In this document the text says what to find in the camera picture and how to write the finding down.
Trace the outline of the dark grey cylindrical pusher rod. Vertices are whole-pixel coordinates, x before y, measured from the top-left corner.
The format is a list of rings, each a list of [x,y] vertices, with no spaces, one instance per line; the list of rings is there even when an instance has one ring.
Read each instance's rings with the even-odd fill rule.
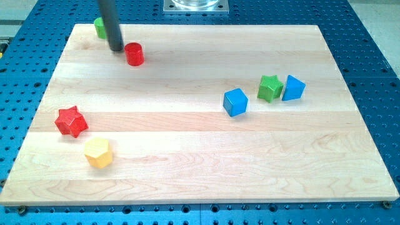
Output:
[[[121,52],[124,48],[123,36],[119,25],[119,15],[115,0],[97,0],[109,48]]]

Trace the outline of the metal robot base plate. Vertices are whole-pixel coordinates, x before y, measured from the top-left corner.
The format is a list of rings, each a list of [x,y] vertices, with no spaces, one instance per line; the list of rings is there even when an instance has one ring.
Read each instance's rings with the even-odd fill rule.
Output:
[[[228,0],[163,0],[163,14],[229,14]]]

